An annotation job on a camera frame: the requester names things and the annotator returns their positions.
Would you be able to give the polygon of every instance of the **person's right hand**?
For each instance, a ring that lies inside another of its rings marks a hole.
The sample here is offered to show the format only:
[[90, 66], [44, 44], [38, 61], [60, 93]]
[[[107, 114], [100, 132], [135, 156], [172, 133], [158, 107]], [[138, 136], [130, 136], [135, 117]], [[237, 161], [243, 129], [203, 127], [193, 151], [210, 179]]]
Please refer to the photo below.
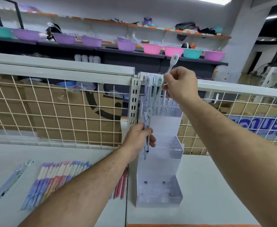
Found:
[[197, 78], [195, 72], [184, 67], [172, 69], [171, 73], [164, 75], [164, 91], [169, 91], [168, 97], [174, 99], [178, 104], [184, 105], [196, 102], [201, 98], [198, 96]]

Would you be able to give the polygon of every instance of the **person's left arm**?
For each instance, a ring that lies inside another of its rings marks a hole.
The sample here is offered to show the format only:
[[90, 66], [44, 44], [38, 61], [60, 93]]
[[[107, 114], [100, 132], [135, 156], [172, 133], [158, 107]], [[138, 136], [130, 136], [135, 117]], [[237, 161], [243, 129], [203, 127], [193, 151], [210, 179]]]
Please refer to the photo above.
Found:
[[[132, 127], [120, 148], [55, 191], [19, 227], [93, 227], [129, 162], [142, 150], [151, 128]], [[150, 136], [150, 145], [155, 146]]]

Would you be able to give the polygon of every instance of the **forearm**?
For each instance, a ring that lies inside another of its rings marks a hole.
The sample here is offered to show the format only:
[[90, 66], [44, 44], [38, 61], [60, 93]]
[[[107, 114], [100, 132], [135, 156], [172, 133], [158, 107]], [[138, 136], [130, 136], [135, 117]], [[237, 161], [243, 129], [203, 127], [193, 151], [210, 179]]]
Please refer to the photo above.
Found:
[[277, 146], [202, 100], [184, 112], [227, 183], [263, 227], [277, 226]]
[[126, 152], [121, 147], [62, 186], [19, 227], [93, 227], [129, 163]]

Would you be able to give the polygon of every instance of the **hand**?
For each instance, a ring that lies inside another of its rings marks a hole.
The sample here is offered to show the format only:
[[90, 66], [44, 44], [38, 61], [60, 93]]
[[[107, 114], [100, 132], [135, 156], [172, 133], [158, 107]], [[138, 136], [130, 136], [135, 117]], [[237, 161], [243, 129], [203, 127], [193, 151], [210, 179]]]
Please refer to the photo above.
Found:
[[[144, 124], [138, 123], [133, 126], [127, 133], [121, 149], [129, 154], [130, 162], [132, 162], [140, 151], [144, 148], [146, 138], [148, 135], [153, 133], [153, 130], [147, 127], [144, 130]], [[156, 138], [150, 135], [150, 146], [155, 147]]]
[[184, 67], [174, 68], [171, 74], [164, 75], [164, 81], [167, 84], [163, 86], [163, 90], [169, 91], [168, 97], [181, 106], [200, 100], [195, 72]]

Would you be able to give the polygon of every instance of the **pen display stand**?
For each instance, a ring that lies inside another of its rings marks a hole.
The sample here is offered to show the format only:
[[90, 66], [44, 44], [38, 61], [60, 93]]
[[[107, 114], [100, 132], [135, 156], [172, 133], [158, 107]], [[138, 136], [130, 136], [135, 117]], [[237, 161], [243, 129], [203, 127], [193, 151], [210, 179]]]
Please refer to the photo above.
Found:
[[[150, 100], [147, 99], [147, 92], [151, 91], [153, 95]], [[148, 91], [146, 86], [145, 97], [142, 97], [141, 102], [140, 122], [146, 122], [146, 113], [151, 108], [149, 125], [156, 137], [156, 147], [150, 146], [147, 154], [144, 149], [139, 154], [136, 207], [178, 207], [183, 198], [176, 178], [183, 155], [183, 147], [177, 137], [182, 111], [172, 99], [164, 98], [165, 93], [161, 94], [160, 89], [159, 102], [167, 103], [156, 103], [156, 92], [154, 88]]]

